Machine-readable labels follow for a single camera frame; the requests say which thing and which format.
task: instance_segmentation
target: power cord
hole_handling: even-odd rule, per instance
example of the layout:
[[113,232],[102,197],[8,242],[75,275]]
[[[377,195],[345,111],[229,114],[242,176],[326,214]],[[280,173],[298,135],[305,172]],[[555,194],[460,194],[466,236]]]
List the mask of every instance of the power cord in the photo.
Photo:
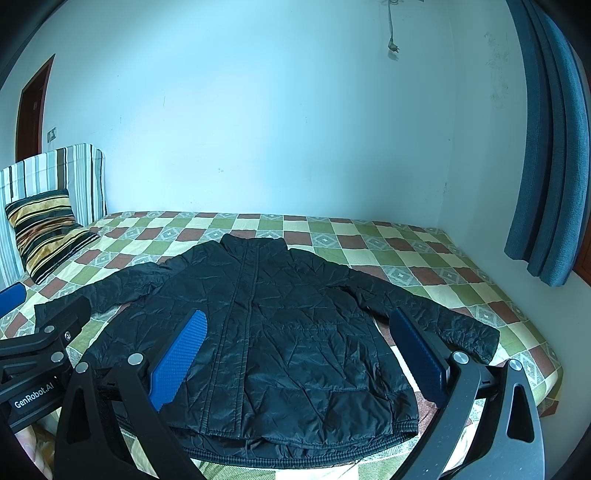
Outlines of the power cord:
[[392,26],[392,10],[390,5],[398,5],[399,0],[387,0],[388,2],[388,20],[390,22],[390,41],[388,42],[388,49],[394,53],[398,53],[398,46],[394,43],[394,28]]

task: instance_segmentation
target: curtain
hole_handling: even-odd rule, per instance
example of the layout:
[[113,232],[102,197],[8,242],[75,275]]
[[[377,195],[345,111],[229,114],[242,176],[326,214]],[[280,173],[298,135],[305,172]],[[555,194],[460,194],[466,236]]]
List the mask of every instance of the curtain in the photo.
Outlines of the curtain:
[[589,123],[570,44],[532,0],[507,0],[527,84],[525,160],[505,253],[550,286],[568,278],[584,233]]

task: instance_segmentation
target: quilted jacket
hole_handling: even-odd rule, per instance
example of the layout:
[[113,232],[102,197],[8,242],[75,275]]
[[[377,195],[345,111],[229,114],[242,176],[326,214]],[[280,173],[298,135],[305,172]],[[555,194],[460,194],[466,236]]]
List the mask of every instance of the quilted jacket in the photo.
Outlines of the quilted jacket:
[[94,368],[149,353],[188,312],[205,312],[206,339],[160,414],[191,457],[227,465],[335,465],[415,436],[413,390],[374,323],[397,306],[486,363],[499,339],[473,318],[283,239],[225,235],[160,265],[124,268],[37,305],[37,324],[79,296],[95,313],[133,302],[84,354]]

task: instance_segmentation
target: door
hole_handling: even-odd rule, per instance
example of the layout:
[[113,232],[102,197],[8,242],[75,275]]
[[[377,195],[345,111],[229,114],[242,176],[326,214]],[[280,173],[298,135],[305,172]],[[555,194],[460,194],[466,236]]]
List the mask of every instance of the door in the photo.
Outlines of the door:
[[16,161],[39,155],[43,133],[43,105],[53,55],[23,88],[17,118]]

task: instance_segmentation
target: pillow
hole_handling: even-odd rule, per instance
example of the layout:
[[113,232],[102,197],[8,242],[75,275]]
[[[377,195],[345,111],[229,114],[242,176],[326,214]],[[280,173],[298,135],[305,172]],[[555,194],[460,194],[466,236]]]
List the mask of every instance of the pillow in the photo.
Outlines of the pillow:
[[22,266],[41,283],[75,252],[98,239],[76,223],[67,190],[52,190],[6,205]]

